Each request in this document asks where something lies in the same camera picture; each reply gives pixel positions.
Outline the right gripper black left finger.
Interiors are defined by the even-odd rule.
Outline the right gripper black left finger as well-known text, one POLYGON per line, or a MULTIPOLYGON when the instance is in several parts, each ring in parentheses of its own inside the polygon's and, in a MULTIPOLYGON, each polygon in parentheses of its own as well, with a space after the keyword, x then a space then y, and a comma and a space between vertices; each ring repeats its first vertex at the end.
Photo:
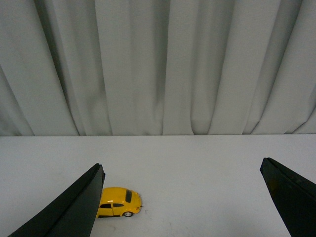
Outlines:
POLYGON ((88 237, 102 195, 105 173, 95 164, 11 237, 88 237))

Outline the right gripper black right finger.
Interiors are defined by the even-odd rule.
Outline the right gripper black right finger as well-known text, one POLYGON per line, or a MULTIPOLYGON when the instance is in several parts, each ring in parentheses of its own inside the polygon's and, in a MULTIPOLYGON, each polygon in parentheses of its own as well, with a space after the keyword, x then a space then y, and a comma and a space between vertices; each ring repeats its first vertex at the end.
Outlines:
POLYGON ((273 203, 292 237, 316 235, 316 185, 272 158, 260 172, 273 203))

